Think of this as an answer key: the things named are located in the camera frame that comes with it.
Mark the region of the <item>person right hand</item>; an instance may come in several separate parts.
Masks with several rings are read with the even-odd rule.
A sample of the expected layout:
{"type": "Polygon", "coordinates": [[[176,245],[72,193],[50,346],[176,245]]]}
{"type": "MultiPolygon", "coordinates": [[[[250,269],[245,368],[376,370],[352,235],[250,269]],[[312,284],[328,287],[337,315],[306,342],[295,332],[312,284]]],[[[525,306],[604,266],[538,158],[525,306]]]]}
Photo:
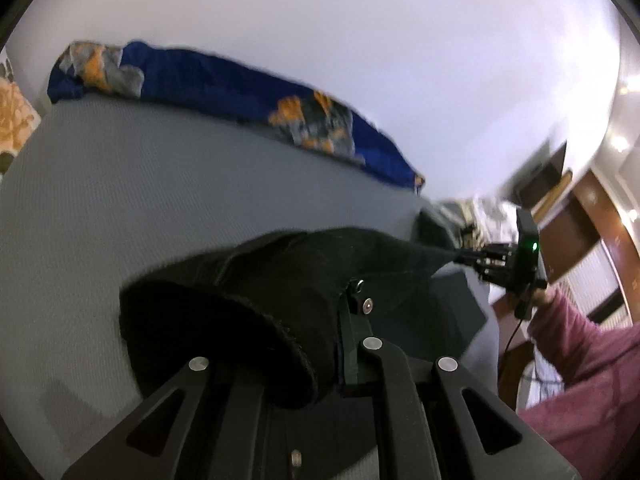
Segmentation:
{"type": "Polygon", "coordinates": [[[529,287],[521,295],[508,295],[508,305],[518,320],[529,321],[533,310],[549,307],[554,301],[555,289],[552,286],[546,288],[529,287]]]}

